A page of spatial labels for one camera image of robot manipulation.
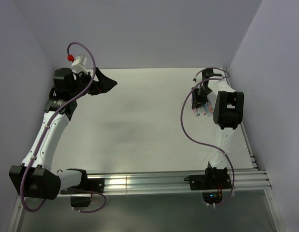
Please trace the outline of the light blue highlighter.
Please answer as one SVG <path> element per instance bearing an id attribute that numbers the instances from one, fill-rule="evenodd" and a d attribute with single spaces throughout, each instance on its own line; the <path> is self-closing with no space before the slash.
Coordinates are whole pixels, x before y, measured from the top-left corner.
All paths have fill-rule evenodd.
<path id="1" fill-rule="evenodd" d="M 209 108 L 208 103 L 205 103 L 202 107 L 203 107 L 205 115 L 207 115 L 208 117 L 210 117 L 211 116 L 211 112 L 210 112 L 210 108 Z"/>

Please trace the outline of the pink highlighter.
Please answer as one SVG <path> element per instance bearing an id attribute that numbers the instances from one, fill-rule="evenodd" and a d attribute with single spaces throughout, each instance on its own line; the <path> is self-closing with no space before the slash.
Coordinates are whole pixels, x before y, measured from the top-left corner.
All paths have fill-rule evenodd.
<path id="1" fill-rule="evenodd" d="M 200 112 L 197 108 L 193 109 L 194 116 L 200 116 Z"/>

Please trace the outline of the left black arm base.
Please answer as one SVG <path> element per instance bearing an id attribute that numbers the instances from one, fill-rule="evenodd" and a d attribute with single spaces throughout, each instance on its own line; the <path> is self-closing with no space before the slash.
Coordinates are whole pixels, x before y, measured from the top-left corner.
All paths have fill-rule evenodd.
<path id="1" fill-rule="evenodd" d="M 75 186 L 70 187 L 69 191 L 70 194 L 77 194 L 77 193 L 89 193 L 90 197 L 71 197 L 70 198 L 70 205 L 74 208 L 81 208 L 81 207 L 88 207 L 90 203 L 92 203 L 93 194 L 99 193 L 104 199 L 101 208 L 106 205 L 106 197 L 103 195 L 105 186 L 105 179 L 98 178 L 98 179 L 88 179 L 87 184 L 83 187 Z"/>

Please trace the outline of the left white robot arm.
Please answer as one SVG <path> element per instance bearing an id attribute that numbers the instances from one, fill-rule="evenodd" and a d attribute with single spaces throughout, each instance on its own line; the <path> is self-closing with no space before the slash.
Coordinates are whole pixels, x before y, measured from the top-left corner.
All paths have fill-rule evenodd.
<path id="1" fill-rule="evenodd" d="M 97 80 L 85 72 L 75 73 L 70 68 L 54 72 L 54 86 L 45 105 L 43 122 L 29 153 L 19 166 L 13 165 L 9 177 L 19 196 L 53 200 L 60 191 L 73 188 L 78 193 L 87 191 L 86 170 L 68 169 L 60 174 L 51 172 L 53 157 L 61 135 L 77 108 L 75 97 L 80 94 L 107 93 L 118 83 L 95 69 Z"/>

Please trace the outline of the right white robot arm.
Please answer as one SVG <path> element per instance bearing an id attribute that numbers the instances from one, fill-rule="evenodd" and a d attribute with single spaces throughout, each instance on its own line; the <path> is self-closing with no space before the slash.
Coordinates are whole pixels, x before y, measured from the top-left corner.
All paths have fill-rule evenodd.
<path id="1" fill-rule="evenodd" d="M 235 91 L 226 76 L 215 73 L 213 68 L 199 71 L 193 81 L 198 84 L 192 92 L 192 110 L 196 116 L 212 116 L 217 133 L 215 149 L 209 168 L 224 169 L 228 165 L 229 151 L 234 131 L 243 119 L 244 93 Z"/>

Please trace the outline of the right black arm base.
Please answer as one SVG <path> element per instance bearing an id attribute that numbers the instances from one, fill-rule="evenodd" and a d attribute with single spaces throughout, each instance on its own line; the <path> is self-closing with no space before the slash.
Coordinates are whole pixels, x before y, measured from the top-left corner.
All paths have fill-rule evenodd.
<path id="1" fill-rule="evenodd" d="M 204 174 L 193 174 L 184 178 L 189 182 L 190 190 L 224 190 L 233 189 L 228 169 L 208 167 Z"/>

